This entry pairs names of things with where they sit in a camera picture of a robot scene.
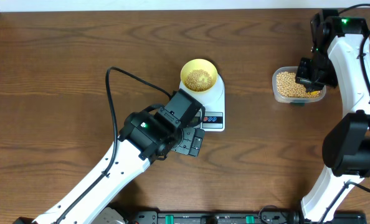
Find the yellow plastic scoop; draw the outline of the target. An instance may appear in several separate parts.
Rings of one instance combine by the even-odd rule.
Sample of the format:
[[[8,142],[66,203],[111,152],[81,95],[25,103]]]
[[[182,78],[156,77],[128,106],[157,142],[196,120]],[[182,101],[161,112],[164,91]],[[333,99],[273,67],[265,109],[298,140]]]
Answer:
[[[309,94],[310,95],[318,95],[320,93],[320,91],[310,91]]]

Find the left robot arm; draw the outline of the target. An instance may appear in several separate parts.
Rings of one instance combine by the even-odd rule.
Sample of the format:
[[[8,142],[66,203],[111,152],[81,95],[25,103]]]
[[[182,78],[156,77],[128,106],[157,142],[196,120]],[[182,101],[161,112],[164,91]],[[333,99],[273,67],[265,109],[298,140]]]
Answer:
[[[130,114],[105,157],[56,205],[16,223],[93,223],[115,196],[168,152],[196,157],[201,148],[204,110],[177,117],[152,105]]]

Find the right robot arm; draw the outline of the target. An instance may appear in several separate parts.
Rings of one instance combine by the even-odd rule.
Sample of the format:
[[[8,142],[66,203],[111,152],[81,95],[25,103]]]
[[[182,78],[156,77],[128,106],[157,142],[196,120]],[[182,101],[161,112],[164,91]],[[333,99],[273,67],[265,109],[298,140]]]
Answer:
[[[312,58],[302,58],[295,81],[307,92],[338,87],[343,117],[322,145],[324,168],[289,223],[330,223],[347,194],[370,177],[370,28],[362,17],[322,9],[310,21]]]

